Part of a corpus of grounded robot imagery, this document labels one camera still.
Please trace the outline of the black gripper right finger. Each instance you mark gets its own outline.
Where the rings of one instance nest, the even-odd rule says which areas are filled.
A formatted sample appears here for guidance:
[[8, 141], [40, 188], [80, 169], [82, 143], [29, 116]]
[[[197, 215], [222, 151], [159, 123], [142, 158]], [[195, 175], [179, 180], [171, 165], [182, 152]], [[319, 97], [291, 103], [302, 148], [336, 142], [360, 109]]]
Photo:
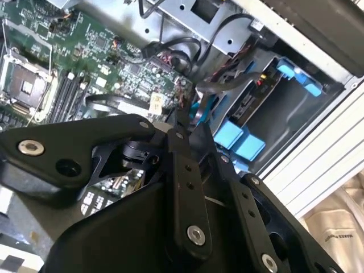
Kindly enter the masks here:
[[236, 174], [207, 124], [191, 133], [192, 154], [202, 168], [213, 254], [229, 272], [342, 272], [339, 265], [252, 173]]

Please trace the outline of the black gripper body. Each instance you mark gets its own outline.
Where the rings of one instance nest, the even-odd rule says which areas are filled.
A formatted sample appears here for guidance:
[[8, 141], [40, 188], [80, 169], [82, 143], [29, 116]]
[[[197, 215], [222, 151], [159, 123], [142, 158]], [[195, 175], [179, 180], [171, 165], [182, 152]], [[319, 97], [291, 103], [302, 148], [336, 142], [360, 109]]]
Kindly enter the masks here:
[[205, 243], [188, 221], [175, 234], [169, 196], [155, 184], [72, 225], [56, 240], [43, 272], [265, 272], [261, 252], [235, 209], [204, 200]]

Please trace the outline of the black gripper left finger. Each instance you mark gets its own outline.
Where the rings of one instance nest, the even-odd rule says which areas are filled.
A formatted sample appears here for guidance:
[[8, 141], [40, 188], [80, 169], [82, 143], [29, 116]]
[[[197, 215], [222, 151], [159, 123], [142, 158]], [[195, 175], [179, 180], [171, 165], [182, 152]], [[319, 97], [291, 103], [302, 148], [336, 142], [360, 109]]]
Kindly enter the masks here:
[[182, 225], [192, 221], [192, 242], [203, 245], [199, 225], [209, 222], [200, 169], [180, 122], [161, 131], [139, 115], [124, 114], [1, 134], [1, 185], [29, 198], [36, 205], [32, 216], [50, 209], [45, 220], [60, 227], [61, 235], [87, 218], [67, 224], [70, 210], [77, 209], [90, 186], [131, 169], [144, 171], [146, 185], [141, 189], [164, 185], [175, 234], [180, 237]]

